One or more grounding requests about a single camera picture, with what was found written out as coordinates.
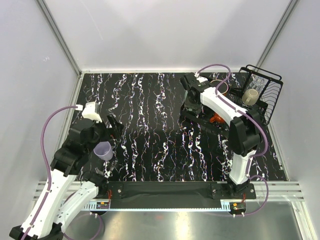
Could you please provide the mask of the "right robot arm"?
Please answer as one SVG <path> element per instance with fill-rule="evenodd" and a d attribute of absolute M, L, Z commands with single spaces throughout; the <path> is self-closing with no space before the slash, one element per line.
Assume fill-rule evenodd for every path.
<path fill-rule="evenodd" d="M 185 90 L 180 115 L 197 123 L 204 130 L 216 126 L 210 121 L 221 118 L 228 126 L 228 146 L 233 153 L 232 167 L 227 178 L 226 192 L 233 199 L 245 192 L 250 182 L 250 167 L 261 143 L 268 147 L 268 139 L 261 126 L 260 114 L 254 109 L 245 109 L 229 100 L 206 77 L 188 73 L 180 78 Z"/>

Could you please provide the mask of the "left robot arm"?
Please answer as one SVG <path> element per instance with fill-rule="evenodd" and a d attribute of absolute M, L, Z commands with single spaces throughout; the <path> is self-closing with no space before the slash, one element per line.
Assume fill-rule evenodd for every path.
<path fill-rule="evenodd" d="M 14 240 L 61 240 L 73 219 L 93 198 L 107 195 L 108 183 L 95 172 L 66 201 L 63 198 L 75 181 L 90 153 L 99 144 L 121 138 L 124 126 L 109 115 L 110 127 L 102 120 L 83 117 L 69 128 L 67 138 L 50 164 L 47 182 L 34 208 L 23 224 L 14 226 L 9 236 Z"/>

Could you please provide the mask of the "orange glazed mug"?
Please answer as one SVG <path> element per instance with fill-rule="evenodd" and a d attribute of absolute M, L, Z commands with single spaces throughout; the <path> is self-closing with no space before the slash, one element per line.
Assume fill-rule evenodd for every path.
<path fill-rule="evenodd" d="M 218 124 L 224 124 L 225 121 L 222 117 L 220 117 L 216 112 L 213 114 L 213 116 L 209 119 L 210 123 L 218 123 Z"/>

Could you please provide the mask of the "teal ceramic mug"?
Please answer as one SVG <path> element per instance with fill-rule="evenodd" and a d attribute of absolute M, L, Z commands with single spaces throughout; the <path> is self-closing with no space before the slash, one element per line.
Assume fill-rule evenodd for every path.
<path fill-rule="evenodd" d="M 222 80 L 220 79 L 213 79 L 213 80 L 210 80 L 209 81 L 210 83 L 213 84 L 214 87 L 217 87 L 221 82 Z M 219 88 L 218 88 L 218 91 L 223 95 L 223 96 L 227 96 L 228 92 L 229 92 L 229 86 L 226 82 L 222 83 Z"/>

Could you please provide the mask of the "clear drinking glass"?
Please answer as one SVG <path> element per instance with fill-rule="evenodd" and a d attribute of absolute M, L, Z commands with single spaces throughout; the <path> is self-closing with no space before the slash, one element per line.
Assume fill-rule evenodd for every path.
<path fill-rule="evenodd" d="M 250 83 L 250 88 L 261 93 L 266 85 L 266 79 L 257 75 L 252 77 L 252 82 Z"/>

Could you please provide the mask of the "small beige cup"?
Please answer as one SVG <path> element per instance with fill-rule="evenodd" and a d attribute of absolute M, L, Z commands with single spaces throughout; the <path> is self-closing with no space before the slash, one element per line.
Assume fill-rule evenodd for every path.
<path fill-rule="evenodd" d="M 259 92 L 255 89 L 249 88 L 242 96 L 242 102 L 246 106 L 253 106 L 259 98 Z"/>

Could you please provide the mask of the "lavender plastic cup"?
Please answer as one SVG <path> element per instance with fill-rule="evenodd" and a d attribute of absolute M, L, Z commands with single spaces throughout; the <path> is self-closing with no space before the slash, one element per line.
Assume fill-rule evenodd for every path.
<path fill-rule="evenodd" d="M 93 149 L 93 152 L 105 162 L 110 161 L 113 158 L 113 149 L 108 141 L 103 141 L 97 144 L 97 146 Z"/>

